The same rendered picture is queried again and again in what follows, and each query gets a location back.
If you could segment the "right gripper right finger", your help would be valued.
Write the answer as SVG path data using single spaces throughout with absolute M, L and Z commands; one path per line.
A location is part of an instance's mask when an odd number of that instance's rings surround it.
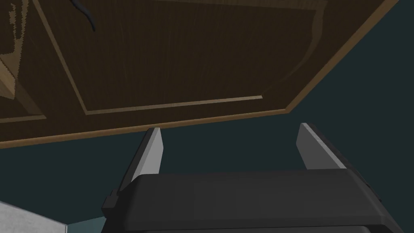
M 313 124 L 300 124 L 296 146 L 307 169 L 350 169 L 370 187 L 346 157 Z

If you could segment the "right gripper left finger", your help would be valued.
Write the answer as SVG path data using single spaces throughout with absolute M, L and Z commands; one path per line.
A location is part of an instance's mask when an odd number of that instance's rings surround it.
M 125 189 L 135 178 L 143 174 L 158 174 L 163 155 L 163 140 L 159 127 L 146 131 L 131 163 L 129 164 L 118 193 Z

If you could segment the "brown wooden cupboard door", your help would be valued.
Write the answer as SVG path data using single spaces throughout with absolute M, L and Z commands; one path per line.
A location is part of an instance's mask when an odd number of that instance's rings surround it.
M 399 0 L 0 0 L 0 148 L 287 114 Z

